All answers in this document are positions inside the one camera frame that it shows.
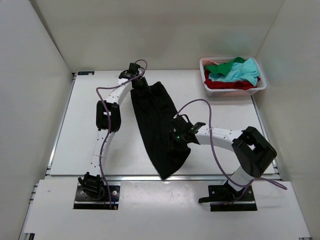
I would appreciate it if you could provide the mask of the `black t shirt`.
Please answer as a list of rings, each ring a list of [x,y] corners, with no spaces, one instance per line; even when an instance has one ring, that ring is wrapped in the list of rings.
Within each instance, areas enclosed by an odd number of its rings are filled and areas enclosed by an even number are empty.
[[[162,180],[177,172],[191,153],[186,145],[173,146],[171,121],[177,109],[161,82],[145,92],[130,91],[137,125],[147,155]]]

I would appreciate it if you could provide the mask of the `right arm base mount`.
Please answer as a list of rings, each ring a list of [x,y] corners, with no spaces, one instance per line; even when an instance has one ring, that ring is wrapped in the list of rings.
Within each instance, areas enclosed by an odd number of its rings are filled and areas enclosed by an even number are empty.
[[[232,188],[228,181],[223,184],[208,185],[208,196],[199,198],[198,203],[209,203],[211,212],[254,212],[258,210],[252,182],[240,191]]]

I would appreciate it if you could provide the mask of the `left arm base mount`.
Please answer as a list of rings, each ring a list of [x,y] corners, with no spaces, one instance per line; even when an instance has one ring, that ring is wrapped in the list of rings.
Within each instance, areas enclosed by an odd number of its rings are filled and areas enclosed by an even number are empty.
[[[100,175],[79,177],[74,196],[75,210],[118,210],[121,186],[107,185]]]

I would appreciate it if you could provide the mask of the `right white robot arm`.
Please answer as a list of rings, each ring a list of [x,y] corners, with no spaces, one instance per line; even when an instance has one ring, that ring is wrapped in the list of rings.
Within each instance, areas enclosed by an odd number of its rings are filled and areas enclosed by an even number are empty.
[[[170,137],[175,148],[188,144],[211,146],[215,158],[215,147],[233,152],[240,166],[227,178],[224,186],[235,197],[253,180],[260,178],[277,156],[274,147],[255,127],[228,130],[209,127],[203,122],[192,124],[185,114],[171,121]]]

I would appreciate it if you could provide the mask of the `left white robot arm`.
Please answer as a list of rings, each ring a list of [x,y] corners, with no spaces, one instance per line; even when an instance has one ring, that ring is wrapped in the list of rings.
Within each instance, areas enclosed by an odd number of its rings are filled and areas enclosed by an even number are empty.
[[[96,144],[89,170],[84,177],[78,178],[81,191],[93,201],[106,199],[110,204],[113,203],[113,194],[104,173],[104,160],[115,133],[120,129],[122,123],[120,105],[134,87],[147,86],[144,78],[147,67],[146,60],[138,59],[131,62],[128,69],[119,74],[115,86],[99,86],[95,89],[98,96],[95,115]]]

